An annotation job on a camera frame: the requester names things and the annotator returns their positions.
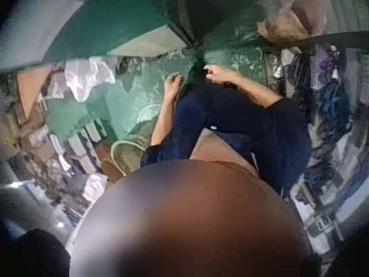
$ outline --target light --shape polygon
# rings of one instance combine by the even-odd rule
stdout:
[[[9,185],[9,187],[11,187],[12,189],[17,189],[21,186],[21,183],[20,182],[14,182],[14,183],[11,183]]]

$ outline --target green painted wall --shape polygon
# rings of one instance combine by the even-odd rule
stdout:
[[[106,55],[166,23],[150,0],[87,0],[55,38],[44,61]]]

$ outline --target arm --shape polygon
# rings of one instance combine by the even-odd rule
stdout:
[[[173,126],[174,100],[179,91],[180,75],[170,75],[164,84],[164,100],[151,137],[151,146],[159,145]]]
[[[206,65],[204,68],[208,70],[206,78],[212,80],[213,83],[232,83],[247,94],[251,100],[264,108],[268,108],[282,98],[266,86],[220,65]]]

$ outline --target hand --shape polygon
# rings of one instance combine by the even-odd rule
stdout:
[[[235,84],[240,74],[221,65],[206,65],[208,71],[206,78],[216,84],[233,83]]]
[[[182,76],[173,73],[168,76],[164,83],[164,101],[173,102],[179,92],[180,81]]]

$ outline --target wooden board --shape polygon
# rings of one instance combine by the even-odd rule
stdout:
[[[52,66],[29,69],[17,75],[19,97],[25,118],[28,119],[40,89],[45,82]]]

